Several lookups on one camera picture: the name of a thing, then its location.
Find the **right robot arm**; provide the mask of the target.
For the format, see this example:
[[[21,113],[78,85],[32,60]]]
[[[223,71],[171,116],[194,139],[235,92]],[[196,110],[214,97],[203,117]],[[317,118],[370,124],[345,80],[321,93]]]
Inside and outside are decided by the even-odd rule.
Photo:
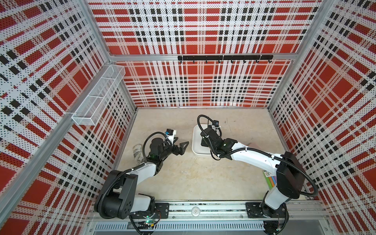
[[[251,210],[252,216],[271,218],[287,215],[287,209],[284,208],[286,202],[300,198],[305,177],[302,167],[292,153],[272,154],[230,138],[222,139],[211,127],[201,130],[200,136],[201,144],[208,147],[211,154],[218,158],[253,165],[275,178],[274,186],[265,194],[258,208]]]

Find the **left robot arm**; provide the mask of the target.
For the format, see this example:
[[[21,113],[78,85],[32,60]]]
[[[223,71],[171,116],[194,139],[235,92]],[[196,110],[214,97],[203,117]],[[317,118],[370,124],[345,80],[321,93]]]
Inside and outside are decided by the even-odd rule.
[[[154,138],[146,162],[125,171],[111,171],[97,197],[94,211],[104,219],[125,219],[131,215],[154,216],[155,197],[137,193],[137,186],[157,175],[164,160],[171,154],[184,155],[189,142],[176,145],[176,140]]]

